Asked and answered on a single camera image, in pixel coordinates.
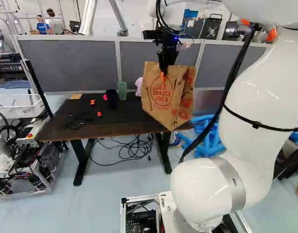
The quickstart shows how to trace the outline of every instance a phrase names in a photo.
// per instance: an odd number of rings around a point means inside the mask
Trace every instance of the translucent green cup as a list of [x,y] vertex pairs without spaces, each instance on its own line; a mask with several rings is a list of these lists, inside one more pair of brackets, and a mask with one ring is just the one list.
[[126,100],[126,82],[119,82],[118,83],[118,93],[119,93],[119,99],[120,100]]

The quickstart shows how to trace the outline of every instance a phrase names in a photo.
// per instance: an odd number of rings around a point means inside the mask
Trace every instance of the blue shirt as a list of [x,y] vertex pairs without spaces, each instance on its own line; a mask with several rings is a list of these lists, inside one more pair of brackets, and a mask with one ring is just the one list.
[[44,27],[44,23],[37,23],[37,30],[40,31],[40,34],[42,35],[46,35],[47,32],[46,32],[46,28]]

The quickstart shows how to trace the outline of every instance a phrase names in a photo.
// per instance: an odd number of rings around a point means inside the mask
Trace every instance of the light gray floor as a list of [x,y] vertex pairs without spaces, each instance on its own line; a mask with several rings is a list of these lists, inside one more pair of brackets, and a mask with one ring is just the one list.
[[[26,93],[25,89],[0,90],[0,94]],[[53,112],[65,98],[47,97]],[[129,141],[131,137],[120,137],[118,140]],[[105,144],[111,146],[112,142],[106,140]],[[169,150],[173,168],[181,153],[180,148]],[[116,149],[107,150],[99,145],[92,155],[101,163],[118,160]],[[151,161],[144,158],[111,167],[91,163],[83,184],[74,187],[73,178],[78,161],[71,148],[51,193],[17,200],[0,200],[0,233],[119,233],[121,197],[169,190],[170,176],[164,173],[156,147],[151,158]],[[275,180],[262,202],[242,211],[253,233],[298,232],[297,184],[298,176],[283,182]]]
[[[116,139],[128,142],[133,136]],[[115,144],[110,139],[103,143]],[[100,163],[119,159],[118,149],[107,150],[98,144],[92,154]],[[181,153],[171,154],[171,162],[175,165],[179,160],[176,156]],[[110,167],[90,163],[82,185],[74,187],[78,162],[71,148],[51,193],[0,200],[0,233],[118,233],[121,197],[169,190],[170,176],[164,173],[155,146],[151,158],[151,161],[143,158]]]

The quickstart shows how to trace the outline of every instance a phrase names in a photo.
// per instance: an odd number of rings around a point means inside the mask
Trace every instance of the trader joe's logo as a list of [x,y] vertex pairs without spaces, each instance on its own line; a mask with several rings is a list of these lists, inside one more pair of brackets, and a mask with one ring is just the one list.
[[170,80],[165,77],[163,82],[161,76],[158,76],[150,86],[150,93],[154,103],[163,109],[168,109],[174,95],[174,88]]

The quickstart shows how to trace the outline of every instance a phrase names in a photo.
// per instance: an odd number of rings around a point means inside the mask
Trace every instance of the paper bag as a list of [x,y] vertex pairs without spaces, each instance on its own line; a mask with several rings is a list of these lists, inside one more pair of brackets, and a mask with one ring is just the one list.
[[157,62],[145,62],[141,101],[143,109],[172,131],[191,118],[195,68],[168,66],[161,77]]

